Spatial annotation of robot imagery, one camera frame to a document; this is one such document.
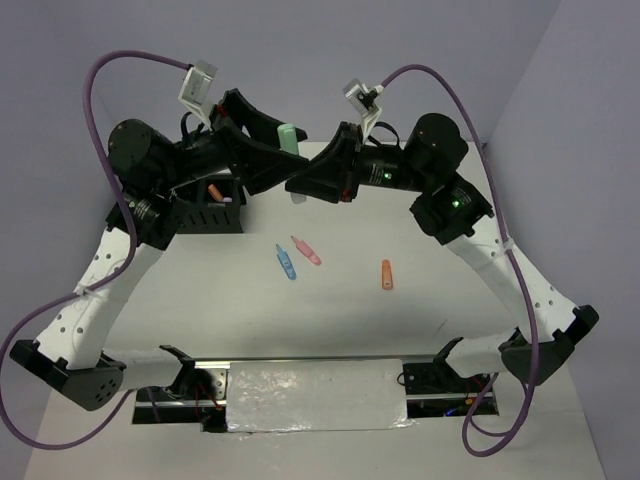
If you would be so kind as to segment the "pink highlighter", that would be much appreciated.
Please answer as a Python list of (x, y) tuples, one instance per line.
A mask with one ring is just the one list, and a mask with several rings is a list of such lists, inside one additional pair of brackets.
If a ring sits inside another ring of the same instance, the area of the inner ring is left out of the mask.
[(292, 236), (291, 239), (294, 242), (296, 249), (306, 259), (308, 259), (315, 266), (320, 266), (321, 265), (320, 257), (318, 256), (318, 254), (314, 251), (314, 249), (308, 243), (306, 243), (304, 240), (301, 240), (301, 239), (299, 239), (299, 238), (297, 238), (295, 236)]

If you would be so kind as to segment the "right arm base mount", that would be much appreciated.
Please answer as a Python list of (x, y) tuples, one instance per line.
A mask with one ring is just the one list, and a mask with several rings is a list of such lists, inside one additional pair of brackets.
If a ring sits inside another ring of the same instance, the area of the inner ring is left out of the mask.
[(464, 417), (490, 375), (459, 377), (442, 363), (427, 357), (403, 358), (396, 382), (404, 388), (410, 419)]

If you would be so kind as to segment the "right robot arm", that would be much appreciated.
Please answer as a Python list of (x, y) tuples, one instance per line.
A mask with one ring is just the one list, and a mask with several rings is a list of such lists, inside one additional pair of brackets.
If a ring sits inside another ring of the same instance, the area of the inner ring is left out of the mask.
[(469, 146), (449, 117), (420, 117), (404, 146), (364, 145), (343, 122), (329, 145), (286, 181), (290, 193), (350, 202), (362, 186), (417, 193), (410, 207), (420, 230), (483, 280), (516, 322), (503, 334), (456, 338), (436, 355), (436, 383), (457, 391), (469, 377), (509, 372), (539, 386), (571, 356), (599, 320), (578, 306), (503, 236), (493, 205), (457, 171)]

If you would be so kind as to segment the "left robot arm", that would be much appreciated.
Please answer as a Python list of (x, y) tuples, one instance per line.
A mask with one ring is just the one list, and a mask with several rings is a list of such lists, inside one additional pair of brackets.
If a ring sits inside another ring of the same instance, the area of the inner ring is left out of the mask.
[(189, 396), (196, 385), (194, 359), (169, 345), (106, 351), (107, 337), (188, 216), (191, 206), (179, 189), (227, 169), (256, 195), (307, 164), (282, 147), (281, 125), (236, 89), (179, 142), (141, 120), (120, 122), (108, 139), (108, 164), (124, 202), (108, 214), (94, 258), (71, 299), (36, 339), (17, 341), (11, 359), (86, 411), (131, 389), (157, 386), (175, 399)]

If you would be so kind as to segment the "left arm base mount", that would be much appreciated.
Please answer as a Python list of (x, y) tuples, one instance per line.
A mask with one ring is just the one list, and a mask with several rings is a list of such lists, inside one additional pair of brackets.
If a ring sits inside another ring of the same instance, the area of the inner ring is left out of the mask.
[(137, 391), (133, 425), (192, 425), (202, 432), (227, 433), (230, 365), (201, 362), (172, 390), (146, 387)]

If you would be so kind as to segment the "green highlighter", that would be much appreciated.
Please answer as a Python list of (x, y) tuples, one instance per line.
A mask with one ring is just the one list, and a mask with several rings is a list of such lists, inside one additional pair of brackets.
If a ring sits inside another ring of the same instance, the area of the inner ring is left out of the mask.
[(298, 205), (304, 203), (307, 200), (307, 197), (305, 195), (292, 194), (291, 200), (294, 204)]

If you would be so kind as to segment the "green marker cap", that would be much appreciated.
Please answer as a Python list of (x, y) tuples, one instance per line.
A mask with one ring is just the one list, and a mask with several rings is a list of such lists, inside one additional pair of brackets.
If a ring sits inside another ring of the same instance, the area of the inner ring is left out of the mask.
[(296, 127), (293, 124), (285, 123), (277, 127), (279, 148), (289, 154), (298, 155), (298, 139)]

